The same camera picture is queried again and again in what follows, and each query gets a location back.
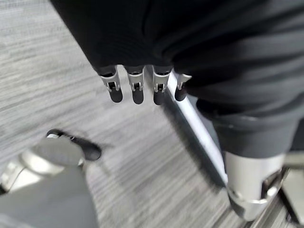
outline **black fingertip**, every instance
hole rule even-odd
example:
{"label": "black fingertip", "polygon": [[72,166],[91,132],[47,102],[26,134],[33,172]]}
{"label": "black fingertip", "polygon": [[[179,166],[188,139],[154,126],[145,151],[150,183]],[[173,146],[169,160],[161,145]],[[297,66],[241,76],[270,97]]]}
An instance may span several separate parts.
{"label": "black fingertip", "polygon": [[112,89],[110,92],[111,100],[115,103],[119,103],[123,100],[123,93],[122,90],[119,89],[118,91],[116,89]]}
{"label": "black fingertip", "polygon": [[165,97],[165,93],[162,93],[161,91],[154,92],[153,101],[156,105],[161,105],[164,101],[164,97]]}
{"label": "black fingertip", "polygon": [[143,90],[136,89],[132,91],[132,97],[135,104],[140,105],[143,102]]}
{"label": "black fingertip", "polygon": [[181,90],[176,88],[175,94],[174,94],[175,100],[182,101],[183,99],[185,99],[186,95],[187,95],[187,91],[184,87],[182,87]]}

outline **black fabric cover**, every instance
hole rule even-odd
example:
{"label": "black fabric cover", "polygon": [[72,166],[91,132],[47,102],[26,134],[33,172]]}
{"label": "black fabric cover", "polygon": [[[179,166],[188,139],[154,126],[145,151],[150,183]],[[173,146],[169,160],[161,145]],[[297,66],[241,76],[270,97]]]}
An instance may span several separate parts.
{"label": "black fabric cover", "polygon": [[51,0],[93,68],[173,65],[223,150],[290,148],[304,115],[303,0]]}

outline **gray carpet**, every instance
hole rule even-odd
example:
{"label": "gray carpet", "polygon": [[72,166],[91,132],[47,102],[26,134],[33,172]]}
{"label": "gray carpet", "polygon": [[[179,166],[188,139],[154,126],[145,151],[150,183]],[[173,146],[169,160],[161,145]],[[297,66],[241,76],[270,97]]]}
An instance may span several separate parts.
{"label": "gray carpet", "polygon": [[255,223],[228,207],[145,87],[132,102],[111,102],[94,70],[46,0],[0,1],[0,164],[51,128],[84,135],[104,148],[87,180],[102,228],[277,228],[285,209],[276,199]]}

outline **robotic hand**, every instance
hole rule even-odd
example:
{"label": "robotic hand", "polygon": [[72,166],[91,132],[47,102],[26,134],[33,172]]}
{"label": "robotic hand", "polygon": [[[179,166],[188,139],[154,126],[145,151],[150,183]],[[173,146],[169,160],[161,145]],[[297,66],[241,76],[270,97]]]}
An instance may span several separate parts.
{"label": "robotic hand", "polygon": [[86,139],[49,131],[0,176],[0,226],[99,227],[83,167],[100,155]]}
{"label": "robotic hand", "polygon": [[157,105],[171,69],[180,74],[176,100],[198,97],[224,151],[231,206],[254,220],[280,188],[304,116],[304,2],[51,2],[114,102],[123,98],[118,64],[136,104],[144,65],[153,65]]}

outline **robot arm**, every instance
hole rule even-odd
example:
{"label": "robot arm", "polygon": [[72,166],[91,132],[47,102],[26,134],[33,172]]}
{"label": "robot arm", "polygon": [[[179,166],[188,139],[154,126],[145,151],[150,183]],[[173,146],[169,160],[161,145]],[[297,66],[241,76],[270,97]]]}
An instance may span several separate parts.
{"label": "robot arm", "polygon": [[[183,75],[176,99],[186,91],[199,98],[225,153],[231,205],[244,219],[256,218],[280,188],[284,156],[304,116],[304,2],[51,2],[113,101],[122,100],[114,65],[172,65]],[[137,96],[141,71],[126,69]],[[159,105],[170,71],[157,69]],[[133,97],[137,104],[141,96]]]}

